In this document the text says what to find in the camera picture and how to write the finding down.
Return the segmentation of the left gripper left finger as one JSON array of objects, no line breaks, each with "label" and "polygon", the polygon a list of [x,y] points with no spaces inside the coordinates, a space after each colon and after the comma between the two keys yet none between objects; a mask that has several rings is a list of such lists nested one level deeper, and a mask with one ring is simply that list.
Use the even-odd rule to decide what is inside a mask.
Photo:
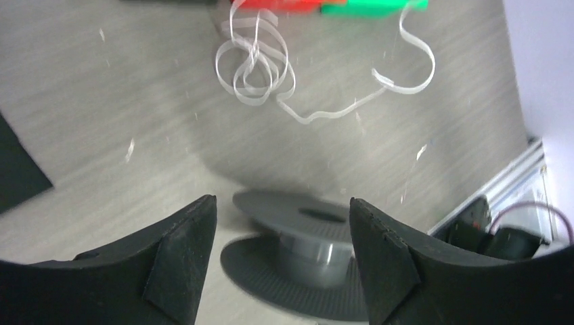
[{"label": "left gripper left finger", "polygon": [[1,323],[194,324],[216,227],[205,195],[70,261],[2,261]]}]

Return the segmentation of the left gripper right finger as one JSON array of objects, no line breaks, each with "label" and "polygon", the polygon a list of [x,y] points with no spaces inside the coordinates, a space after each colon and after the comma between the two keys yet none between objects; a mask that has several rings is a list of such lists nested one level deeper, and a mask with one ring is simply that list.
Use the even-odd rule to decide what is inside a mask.
[{"label": "left gripper right finger", "polygon": [[360,198],[349,225],[371,324],[572,324],[573,247],[520,261],[452,246]]}]

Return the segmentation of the grey plastic cable spool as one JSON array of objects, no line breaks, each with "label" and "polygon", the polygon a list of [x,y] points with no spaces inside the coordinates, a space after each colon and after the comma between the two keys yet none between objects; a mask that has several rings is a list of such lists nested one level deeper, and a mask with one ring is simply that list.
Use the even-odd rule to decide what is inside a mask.
[{"label": "grey plastic cable spool", "polygon": [[238,192],[232,200],[267,230],[221,251],[221,267],[236,286],[318,324],[368,323],[349,205],[270,190]]}]

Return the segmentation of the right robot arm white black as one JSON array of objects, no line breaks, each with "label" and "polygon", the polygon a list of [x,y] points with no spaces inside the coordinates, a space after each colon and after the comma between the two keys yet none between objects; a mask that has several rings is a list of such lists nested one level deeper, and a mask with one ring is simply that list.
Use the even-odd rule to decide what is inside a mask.
[{"label": "right robot arm white black", "polygon": [[450,245],[497,259],[530,259],[549,242],[540,235],[513,226],[487,230],[491,213],[486,197],[480,196],[458,213],[436,237]]}]

